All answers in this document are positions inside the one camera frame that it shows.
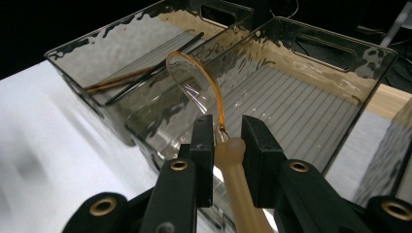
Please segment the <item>transparent storage tray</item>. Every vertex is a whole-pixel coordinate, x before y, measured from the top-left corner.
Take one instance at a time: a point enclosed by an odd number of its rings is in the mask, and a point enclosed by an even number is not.
[[[321,172],[333,161],[396,59],[392,50],[282,17],[269,20],[213,60],[191,56],[220,84],[231,137],[240,136],[242,115],[257,117],[287,158],[305,160]],[[174,78],[180,86],[172,86],[126,122],[156,167],[176,157],[180,144],[190,143],[197,117],[214,114],[218,119],[216,101],[206,96],[213,91],[186,95],[185,86],[199,84],[200,72],[187,63],[178,70]],[[194,104],[200,97],[213,100],[204,103],[211,106],[206,113]],[[221,222],[216,225],[227,228],[232,215],[218,178],[214,208],[215,219]]]
[[[45,57],[105,124],[123,142],[133,146],[124,122],[131,113],[175,84],[167,72],[160,69],[147,82],[135,86],[122,85],[97,93],[90,93],[88,88],[154,66],[199,33],[203,33],[200,40],[185,51],[197,50],[205,61],[212,59],[248,34],[252,14],[252,9],[221,0],[159,1],[50,50]],[[214,21],[215,17],[229,18],[223,21],[229,25]],[[116,97],[125,90],[127,94]]]

